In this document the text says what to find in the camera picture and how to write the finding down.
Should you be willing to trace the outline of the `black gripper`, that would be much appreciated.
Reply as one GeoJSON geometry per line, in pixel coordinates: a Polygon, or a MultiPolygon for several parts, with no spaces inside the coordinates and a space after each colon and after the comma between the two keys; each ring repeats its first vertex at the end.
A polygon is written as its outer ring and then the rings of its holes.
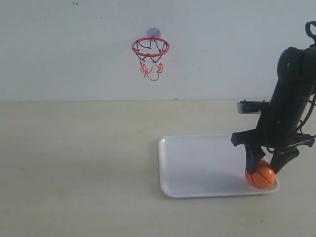
{"type": "Polygon", "coordinates": [[[301,145],[312,147],[315,135],[302,133],[301,129],[311,116],[316,105],[308,99],[305,103],[286,102],[275,111],[270,106],[262,111],[254,129],[234,132],[231,143],[234,146],[244,145],[246,151],[246,171],[252,174],[265,152],[261,146],[274,149],[270,166],[275,174],[300,154],[296,148],[301,145]]]}

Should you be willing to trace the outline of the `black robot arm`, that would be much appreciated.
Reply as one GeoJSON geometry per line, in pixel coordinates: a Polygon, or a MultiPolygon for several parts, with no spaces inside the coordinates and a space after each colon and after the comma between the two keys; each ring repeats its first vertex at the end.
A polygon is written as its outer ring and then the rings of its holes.
{"type": "Polygon", "coordinates": [[[310,97],[316,94],[316,49],[289,47],[277,64],[277,83],[270,101],[238,102],[240,114],[259,113],[254,129],[234,132],[234,146],[244,145],[246,171],[252,174],[265,156],[263,147],[272,153],[272,170],[278,173],[300,154],[298,146],[312,147],[316,137],[301,133],[306,123],[301,119],[310,97]]]}

